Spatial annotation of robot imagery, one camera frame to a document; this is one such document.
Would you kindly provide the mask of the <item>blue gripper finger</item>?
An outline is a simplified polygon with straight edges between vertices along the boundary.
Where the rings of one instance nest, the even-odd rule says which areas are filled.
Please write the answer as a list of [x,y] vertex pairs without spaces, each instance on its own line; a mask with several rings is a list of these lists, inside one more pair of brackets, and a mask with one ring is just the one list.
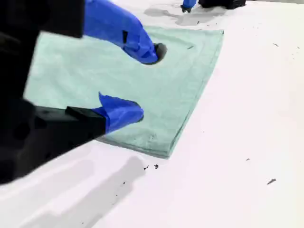
[[145,65],[162,61],[163,43],[154,43],[139,19],[109,0],[86,0],[84,34],[111,42],[128,56]]
[[84,139],[68,140],[66,150],[72,150],[86,142],[122,129],[144,119],[144,110],[131,100],[98,93],[100,106],[97,108],[67,107],[66,113],[84,123],[79,127]]
[[184,0],[180,7],[183,13],[190,13],[195,4],[196,0]]

